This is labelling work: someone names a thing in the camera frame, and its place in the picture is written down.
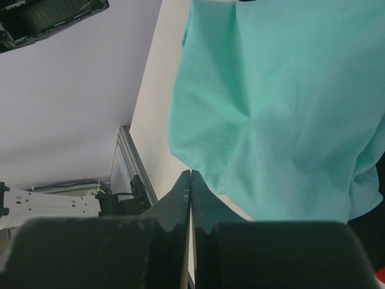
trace mint green shirt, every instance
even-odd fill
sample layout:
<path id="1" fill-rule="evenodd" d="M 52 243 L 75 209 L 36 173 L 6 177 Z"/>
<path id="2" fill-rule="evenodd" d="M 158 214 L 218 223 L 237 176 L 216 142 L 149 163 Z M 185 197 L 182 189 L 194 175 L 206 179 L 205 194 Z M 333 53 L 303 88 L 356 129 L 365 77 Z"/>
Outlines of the mint green shirt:
<path id="1" fill-rule="evenodd" d="M 381 201 L 385 0 L 193 1 L 168 142 L 255 220 Z"/>

